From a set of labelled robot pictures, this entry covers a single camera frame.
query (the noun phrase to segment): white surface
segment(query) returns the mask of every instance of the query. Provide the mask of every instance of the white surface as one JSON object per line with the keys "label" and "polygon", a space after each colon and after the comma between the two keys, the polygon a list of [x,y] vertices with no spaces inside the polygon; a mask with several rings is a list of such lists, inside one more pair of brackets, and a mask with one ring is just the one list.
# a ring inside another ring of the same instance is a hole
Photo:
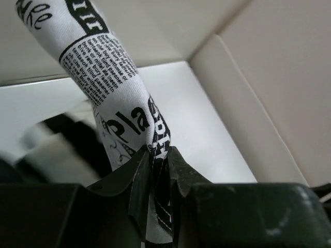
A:
{"label": "white surface", "polygon": [[[186,62],[139,72],[189,164],[213,182],[256,181]],[[23,155],[26,129],[84,99],[71,79],[0,88],[0,150]]]}
{"label": "white surface", "polygon": [[191,66],[257,181],[307,184],[268,112],[219,36],[210,38]]}
{"label": "white surface", "polygon": [[310,186],[331,181],[330,13],[330,0],[253,0],[220,34]]}
{"label": "white surface", "polygon": [[[92,0],[139,67],[186,60],[246,0]],[[15,1],[0,8],[3,80],[65,74],[24,27]]]}

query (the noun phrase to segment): fabric strap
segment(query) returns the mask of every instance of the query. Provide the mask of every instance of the fabric strap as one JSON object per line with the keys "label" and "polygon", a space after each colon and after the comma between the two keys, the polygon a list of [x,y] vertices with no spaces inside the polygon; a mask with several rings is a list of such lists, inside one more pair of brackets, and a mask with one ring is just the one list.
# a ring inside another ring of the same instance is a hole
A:
{"label": "fabric strap", "polygon": [[166,168],[170,131],[133,61],[88,0],[19,0],[16,9],[37,41],[91,100],[112,169],[147,144],[154,187],[146,237],[152,243],[171,242]]}

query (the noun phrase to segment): white fabric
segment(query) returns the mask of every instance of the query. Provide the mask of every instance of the white fabric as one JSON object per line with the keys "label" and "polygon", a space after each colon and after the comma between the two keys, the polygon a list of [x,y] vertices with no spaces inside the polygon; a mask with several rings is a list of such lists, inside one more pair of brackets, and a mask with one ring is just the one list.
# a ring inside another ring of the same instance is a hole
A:
{"label": "white fabric", "polygon": [[[161,174],[158,167],[167,156],[170,131],[98,11],[88,0],[19,0],[16,7],[29,31],[92,101],[113,169],[147,144],[154,157],[152,168]],[[167,242],[169,234],[161,243]]]}

